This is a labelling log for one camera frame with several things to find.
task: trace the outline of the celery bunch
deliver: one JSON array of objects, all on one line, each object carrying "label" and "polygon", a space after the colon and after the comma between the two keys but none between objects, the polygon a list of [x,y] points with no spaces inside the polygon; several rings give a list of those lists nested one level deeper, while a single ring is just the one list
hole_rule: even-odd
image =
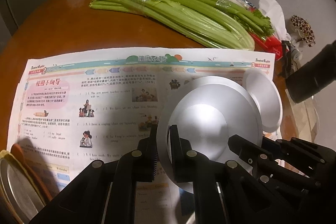
[{"label": "celery bunch", "polygon": [[246,25],[263,32],[268,20],[256,20],[244,8],[218,0],[93,0],[93,9],[115,10],[149,16],[206,47],[254,49]]}]

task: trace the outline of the black thermos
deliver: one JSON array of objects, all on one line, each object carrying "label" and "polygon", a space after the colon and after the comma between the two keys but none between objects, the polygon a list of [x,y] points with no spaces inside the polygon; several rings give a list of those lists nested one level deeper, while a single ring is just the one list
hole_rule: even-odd
[{"label": "black thermos", "polygon": [[336,41],[326,45],[312,60],[286,79],[295,103],[315,95],[336,79]]}]

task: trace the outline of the wooden table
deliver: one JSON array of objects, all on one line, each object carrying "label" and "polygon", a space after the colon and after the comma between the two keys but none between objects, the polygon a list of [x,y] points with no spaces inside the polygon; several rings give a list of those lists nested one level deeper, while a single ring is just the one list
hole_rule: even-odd
[{"label": "wooden table", "polygon": [[[25,20],[1,53],[0,150],[6,149],[16,86],[28,59],[112,47],[203,47],[150,18],[90,9],[90,1],[48,0]],[[280,71],[278,62],[275,75]],[[289,139],[297,133],[285,82],[278,76],[274,82],[283,102],[281,133],[284,139]]]}]

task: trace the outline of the silver rivet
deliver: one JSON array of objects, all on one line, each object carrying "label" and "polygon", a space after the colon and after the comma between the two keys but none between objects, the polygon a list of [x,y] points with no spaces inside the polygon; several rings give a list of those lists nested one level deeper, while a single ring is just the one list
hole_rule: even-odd
[{"label": "silver rivet", "polygon": [[95,160],[93,163],[92,163],[92,167],[93,168],[99,168],[101,167],[103,164],[101,163],[100,160]]},{"label": "silver rivet", "polygon": [[140,150],[134,150],[132,152],[132,156],[133,157],[140,157],[142,155],[141,151]]},{"label": "silver rivet", "polygon": [[234,161],[234,160],[229,160],[226,164],[230,168],[236,168],[238,166],[238,163],[236,161]]},{"label": "silver rivet", "polygon": [[269,177],[268,177],[268,176],[265,176],[265,175],[262,175],[262,176],[260,177],[260,180],[261,180],[262,182],[266,183],[266,182],[269,181]]},{"label": "silver rivet", "polygon": [[197,155],[197,152],[194,151],[194,150],[189,150],[189,151],[187,152],[187,156],[188,156],[188,157],[196,157],[196,155]]}]

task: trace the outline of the printed worksheet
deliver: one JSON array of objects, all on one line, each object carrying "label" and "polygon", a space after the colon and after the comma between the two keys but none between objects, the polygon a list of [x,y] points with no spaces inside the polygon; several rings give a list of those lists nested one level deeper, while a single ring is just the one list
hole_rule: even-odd
[{"label": "printed worksheet", "polygon": [[[274,54],[226,49],[111,48],[28,60],[13,103],[7,150],[19,143],[57,195],[94,160],[136,149],[159,123],[167,96],[208,75],[242,83],[255,67],[273,78]],[[136,223],[178,223],[192,214],[158,165],[138,183]]]}]

